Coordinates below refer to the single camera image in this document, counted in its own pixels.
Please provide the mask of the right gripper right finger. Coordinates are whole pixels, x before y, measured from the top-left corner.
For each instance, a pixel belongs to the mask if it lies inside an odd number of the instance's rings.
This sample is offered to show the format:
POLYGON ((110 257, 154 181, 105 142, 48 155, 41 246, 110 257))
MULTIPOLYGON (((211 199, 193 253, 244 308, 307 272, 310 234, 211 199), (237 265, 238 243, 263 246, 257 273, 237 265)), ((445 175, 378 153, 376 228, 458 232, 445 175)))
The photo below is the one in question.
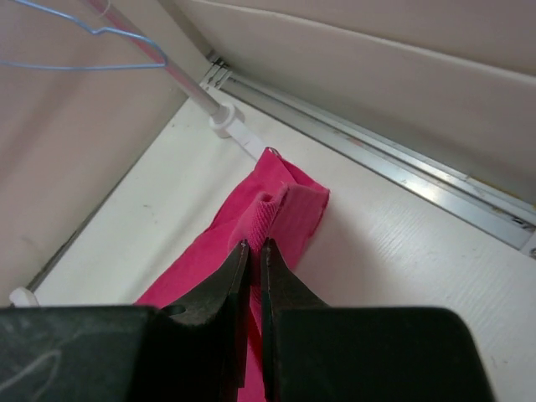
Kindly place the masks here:
POLYGON ((260 258, 262 374, 265 397, 277 398, 276 331, 284 310, 328 308, 287 266, 274 239, 262 246, 260 258))

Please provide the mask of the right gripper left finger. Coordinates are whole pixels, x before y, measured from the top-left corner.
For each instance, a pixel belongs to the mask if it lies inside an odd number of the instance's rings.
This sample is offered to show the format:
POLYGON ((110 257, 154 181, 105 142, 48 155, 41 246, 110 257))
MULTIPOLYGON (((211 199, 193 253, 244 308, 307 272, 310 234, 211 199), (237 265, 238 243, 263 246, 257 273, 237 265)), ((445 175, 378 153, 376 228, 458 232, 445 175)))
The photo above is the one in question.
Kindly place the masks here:
POLYGON ((213 274, 162 309, 181 331, 180 389, 245 385, 250 266, 250 247, 240 241, 213 274))

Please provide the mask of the pink trousers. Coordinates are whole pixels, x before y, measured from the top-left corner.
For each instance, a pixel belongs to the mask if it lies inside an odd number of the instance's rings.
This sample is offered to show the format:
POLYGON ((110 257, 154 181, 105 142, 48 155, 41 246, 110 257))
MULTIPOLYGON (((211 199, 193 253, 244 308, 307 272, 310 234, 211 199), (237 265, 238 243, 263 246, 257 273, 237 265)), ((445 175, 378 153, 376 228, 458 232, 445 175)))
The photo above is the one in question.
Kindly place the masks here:
POLYGON ((145 290, 137 304, 165 307, 215 272, 244 240, 253 263, 245 386, 240 401, 265 398, 261 373, 260 254, 275 240, 295 268, 327 208, 330 192, 278 153, 264 150, 252 172, 223 202, 209 227, 145 290))

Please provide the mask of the blue wire hanger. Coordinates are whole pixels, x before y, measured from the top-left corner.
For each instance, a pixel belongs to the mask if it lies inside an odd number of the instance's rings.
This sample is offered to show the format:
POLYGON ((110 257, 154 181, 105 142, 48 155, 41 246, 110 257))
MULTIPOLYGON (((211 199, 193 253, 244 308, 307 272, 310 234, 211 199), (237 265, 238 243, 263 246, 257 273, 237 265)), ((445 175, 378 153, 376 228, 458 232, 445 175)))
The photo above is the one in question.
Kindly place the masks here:
POLYGON ((12 11, 22 11, 28 19, 22 27, 12 27, 14 37, 1 41, 1 64, 30 70, 104 71, 160 69, 168 57, 146 36, 113 27, 93 28, 82 19, 35 1, 17 1, 12 11), (155 60, 121 62, 114 50, 122 49, 119 38, 146 44, 155 60))

